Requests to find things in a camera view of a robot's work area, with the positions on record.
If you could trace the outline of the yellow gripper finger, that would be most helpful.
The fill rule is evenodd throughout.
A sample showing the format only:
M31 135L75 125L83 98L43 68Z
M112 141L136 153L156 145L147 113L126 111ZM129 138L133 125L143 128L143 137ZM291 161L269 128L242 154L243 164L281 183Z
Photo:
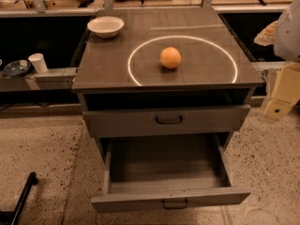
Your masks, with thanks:
M277 21L267 25L255 38L254 42L261 46L269 46L274 43L274 37L277 29Z
M287 62L276 72L276 78L264 101L262 116L269 121L279 121L300 100L300 63Z

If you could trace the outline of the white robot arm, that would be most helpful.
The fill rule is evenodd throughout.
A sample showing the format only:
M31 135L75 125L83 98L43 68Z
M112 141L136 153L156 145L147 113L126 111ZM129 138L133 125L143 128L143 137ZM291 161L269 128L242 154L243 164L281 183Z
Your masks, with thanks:
M277 122L300 100L300 0L293 0L254 42L261 46L272 45L275 56L285 60L263 102L262 117Z

